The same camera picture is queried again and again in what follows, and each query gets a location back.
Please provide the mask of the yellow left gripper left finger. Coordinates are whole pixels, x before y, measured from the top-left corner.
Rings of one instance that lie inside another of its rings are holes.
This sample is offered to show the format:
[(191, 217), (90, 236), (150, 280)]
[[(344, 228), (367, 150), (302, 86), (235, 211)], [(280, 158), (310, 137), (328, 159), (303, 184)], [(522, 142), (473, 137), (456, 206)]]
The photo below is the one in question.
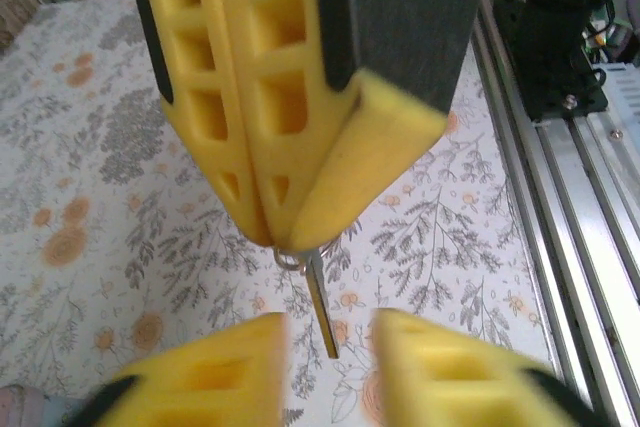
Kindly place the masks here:
[(127, 365), (77, 426), (281, 426), (286, 317), (269, 313)]

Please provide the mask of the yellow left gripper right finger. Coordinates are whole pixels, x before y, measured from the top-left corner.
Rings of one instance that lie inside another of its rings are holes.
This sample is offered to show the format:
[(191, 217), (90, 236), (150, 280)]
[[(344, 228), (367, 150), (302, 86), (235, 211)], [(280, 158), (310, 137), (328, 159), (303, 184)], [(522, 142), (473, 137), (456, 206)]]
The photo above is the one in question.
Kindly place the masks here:
[(607, 426), (537, 361), (407, 312), (373, 319), (388, 426)]

